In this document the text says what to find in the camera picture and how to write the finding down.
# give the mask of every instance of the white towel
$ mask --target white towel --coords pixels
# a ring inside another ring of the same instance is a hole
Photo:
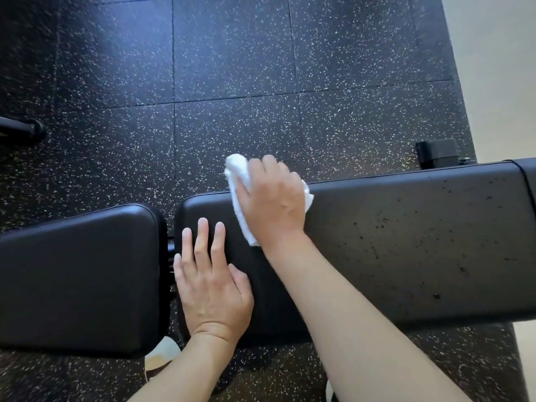
[[[251,191],[251,179],[249,178],[248,160],[240,154],[233,154],[227,156],[227,159],[225,159],[224,174],[227,178],[227,182],[229,182],[229,190],[231,192],[231,199],[233,201],[233,209],[235,211],[236,218],[238,219],[238,224],[240,224],[240,228],[242,229],[242,233],[250,246],[258,246],[259,243],[257,243],[257,240],[255,239],[253,234],[251,234],[248,224],[245,222],[242,209],[240,208],[240,203],[238,203],[238,198],[236,197],[236,178],[240,178],[242,184],[248,192]],[[307,183],[305,183],[304,181],[302,181],[302,183],[303,193],[305,194],[305,211],[307,211],[311,207],[312,200],[315,196],[309,193],[309,187],[307,186]]]

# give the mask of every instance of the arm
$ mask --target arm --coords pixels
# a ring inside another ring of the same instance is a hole
[[[216,224],[211,259],[207,251],[209,223],[200,219],[195,249],[192,231],[182,232],[182,257],[173,269],[191,338],[179,356],[145,384],[130,402],[208,401],[247,329],[253,295],[245,273],[227,265],[225,227]]]
[[[303,232],[300,178],[273,156],[251,160],[238,198],[251,232],[298,307],[341,401],[469,398],[355,289]]]

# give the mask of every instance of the black leather padding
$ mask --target black leather padding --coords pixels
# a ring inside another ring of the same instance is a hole
[[[166,222],[122,205],[0,235],[0,347],[137,358],[169,321]]]
[[[527,180],[536,159],[517,161]],[[536,217],[511,162],[313,183],[305,232],[404,330],[536,317]],[[262,250],[244,239],[228,192],[188,198],[175,229],[207,217],[227,227],[227,261],[251,281],[255,308],[241,346],[309,340]],[[181,248],[176,234],[175,248]],[[184,317],[180,330],[188,338]]]

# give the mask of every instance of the forearm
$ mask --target forearm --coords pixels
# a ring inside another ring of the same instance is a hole
[[[233,356],[234,346],[206,334],[193,336],[180,355],[130,402],[204,402]]]
[[[302,314],[341,401],[469,401],[305,234],[265,252]]]

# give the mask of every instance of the gym floor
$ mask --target gym floor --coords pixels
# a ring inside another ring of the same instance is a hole
[[[124,202],[171,227],[235,152],[308,181],[416,169],[430,138],[475,158],[441,0],[0,3],[0,115],[50,130],[0,148],[0,231]],[[474,400],[527,400],[512,324],[410,337]],[[144,380],[143,360],[0,351],[0,400],[125,400]],[[239,351],[213,400],[323,401],[325,382],[311,344]]]

